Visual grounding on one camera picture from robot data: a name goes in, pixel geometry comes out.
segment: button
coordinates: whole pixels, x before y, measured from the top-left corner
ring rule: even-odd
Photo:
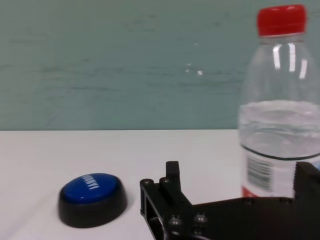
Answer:
[[[65,199],[74,204],[90,204],[110,197],[117,188],[117,178],[110,174],[87,174],[63,188]]]
[[[127,207],[120,179],[106,173],[91,173],[68,182],[59,193],[60,220],[74,228],[92,228],[119,217]]]

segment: water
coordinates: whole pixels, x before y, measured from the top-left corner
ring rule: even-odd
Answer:
[[[320,106],[305,101],[272,100],[240,107],[242,145],[280,158],[320,153]]]

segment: plastic water bottle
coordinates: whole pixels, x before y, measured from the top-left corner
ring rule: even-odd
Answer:
[[[261,9],[260,45],[239,108],[242,195],[293,197],[297,161],[320,166],[320,75],[304,44],[303,5]]]

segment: bolt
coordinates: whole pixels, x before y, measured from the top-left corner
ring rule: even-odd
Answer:
[[[167,184],[167,183],[169,183],[169,182],[170,182],[170,179],[169,179],[169,178],[167,178],[167,177],[162,177],[162,178],[160,179],[160,182],[161,182],[161,183],[165,183],[165,184]]]
[[[143,179],[141,181],[141,184],[143,184],[143,185],[149,185],[149,184],[153,184],[153,183],[154,183],[154,181],[152,179]]]
[[[193,231],[193,234],[195,234],[195,235],[203,235],[204,234],[204,230],[200,226],[195,226],[192,231]]]
[[[172,216],[168,223],[172,226],[179,226],[182,224],[182,220],[179,216]]]
[[[208,221],[208,218],[203,213],[199,213],[199,214],[195,215],[194,221],[201,223],[201,224],[204,224]]]

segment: teal wall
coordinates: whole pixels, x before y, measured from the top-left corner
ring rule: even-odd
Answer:
[[[235,128],[256,12],[286,3],[1,0],[0,130]]]

